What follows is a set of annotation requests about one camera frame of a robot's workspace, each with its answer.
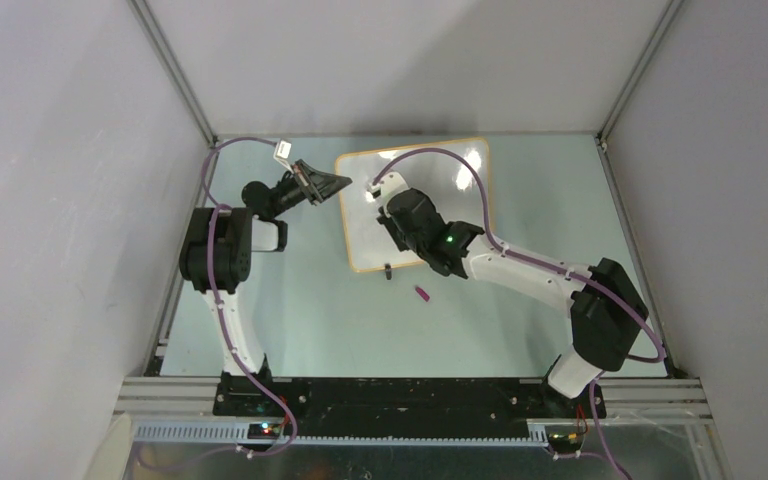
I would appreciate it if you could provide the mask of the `yellow framed whiteboard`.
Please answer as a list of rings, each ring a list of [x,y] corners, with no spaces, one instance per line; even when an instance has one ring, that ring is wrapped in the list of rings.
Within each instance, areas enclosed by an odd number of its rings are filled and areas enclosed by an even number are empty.
[[[481,226],[483,207],[477,182],[479,175],[485,191],[490,188],[490,147],[481,137],[472,137],[424,145],[353,152],[335,161],[338,175],[349,177],[352,184],[339,192],[341,216],[348,263],[356,273],[381,271],[387,265],[396,269],[421,263],[410,251],[400,251],[383,225],[376,221],[376,200],[368,191],[375,176],[396,157],[422,148],[440,148],[459,155],[469,165],[441,153],[420,153],[395,165],[390,175],[400,174],[407,185],[427,194],[446,221],[466,221]]]

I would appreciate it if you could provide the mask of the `magenta marker cap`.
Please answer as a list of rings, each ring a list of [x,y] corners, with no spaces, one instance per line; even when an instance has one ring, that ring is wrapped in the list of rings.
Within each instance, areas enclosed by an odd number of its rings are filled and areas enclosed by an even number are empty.
[[[429,296],[429,294],[428,294],[428,293],[427,293],[427,292],[426,292],[426,291],[425,291],[423,288],[421,288],[421,287],[419,287],[419,286],[415,286],[415,287],[414,287],[414,290],[415,290],[415,292],[417,293],[417,295],[418,295],[418,296],[419,296],[419,297],[420,297],[420,298],[421,298],[421,299],[422,299],[424,302],[429,302],[429,301],[430,301],[430,296]]]

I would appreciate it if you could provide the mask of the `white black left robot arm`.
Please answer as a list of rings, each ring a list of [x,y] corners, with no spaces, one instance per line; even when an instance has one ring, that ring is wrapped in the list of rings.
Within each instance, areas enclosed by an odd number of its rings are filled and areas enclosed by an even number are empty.
[[[211,312],[222,345],[222,372],[232,378],[255,376],[237,395],[238,404],[252,416],[268,414],[276,403],[275,388],[262,380],[270,375],[267,353],[242,306],[252,257],[285,250],[289,227],[279,219],[281,214],[303,202],[320,205],[351,184],[349,177],[298,160],[273,186],[260,181],[246,184],[241,207],[198,207],[190,216],[179,271]]]

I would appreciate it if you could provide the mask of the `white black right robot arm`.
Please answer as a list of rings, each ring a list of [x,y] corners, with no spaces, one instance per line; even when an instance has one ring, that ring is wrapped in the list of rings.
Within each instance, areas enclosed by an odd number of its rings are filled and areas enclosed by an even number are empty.
[[[566,418],[581,393],[603,372],[617,372],[648,318],[648,309],[625,269],[603,258],[595,266],[568,265],[518,253],[483,227],[445,221],[430,197],[415,188],[375,185],[377,221],[401,251],[411,251],[437,274],[484,281],[525,294],[570,321],[571,346],[550,367],[541,402]]]

